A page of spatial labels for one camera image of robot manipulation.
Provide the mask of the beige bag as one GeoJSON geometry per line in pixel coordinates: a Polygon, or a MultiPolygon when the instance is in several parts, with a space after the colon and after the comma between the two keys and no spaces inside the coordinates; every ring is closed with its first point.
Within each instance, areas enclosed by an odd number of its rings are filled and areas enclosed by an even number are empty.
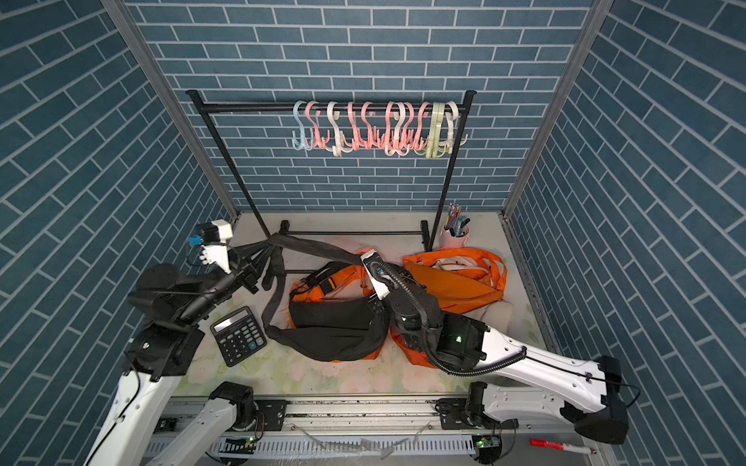
{"type": "Polygon", "coordinates": [[[512,303],[501,300],[493,302],[482,308],[465,313],[464,316],[484,322],[491,328],[495,328],[503,334],[507,334],[510,322],[514,315],[512,303]]]}

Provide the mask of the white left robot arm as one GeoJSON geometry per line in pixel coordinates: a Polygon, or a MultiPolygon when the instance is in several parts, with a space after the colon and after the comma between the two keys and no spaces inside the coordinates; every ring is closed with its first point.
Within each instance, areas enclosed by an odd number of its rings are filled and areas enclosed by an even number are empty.
{"type": "Polygon", "coordinates": [[[211,268],[206,273],[188,275],[163,263],[141,274],[127,301],[146,323],[124,354],[124,372],[87,464],[141,463],[205,337],[200,322],[242,287],[258,289],[270,250],[266,242],[238,248],[209,245],[205,260],[211,268]]]}

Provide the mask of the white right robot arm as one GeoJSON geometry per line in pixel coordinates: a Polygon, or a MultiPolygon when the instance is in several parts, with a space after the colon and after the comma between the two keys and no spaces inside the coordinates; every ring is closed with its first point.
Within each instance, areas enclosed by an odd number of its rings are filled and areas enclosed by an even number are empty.
{"type": "Polygon", "coordinates": [[[497,373],[559,397],[559,416],[576,433],[608,445],[625,443],[629,405],[620,361],[610,355],[579,360],[515,340],[481,320],[447,313],[405,270],[373,256],[364,268],[392,316],[406,349],[436,369],[462,378],[497,373]]]}

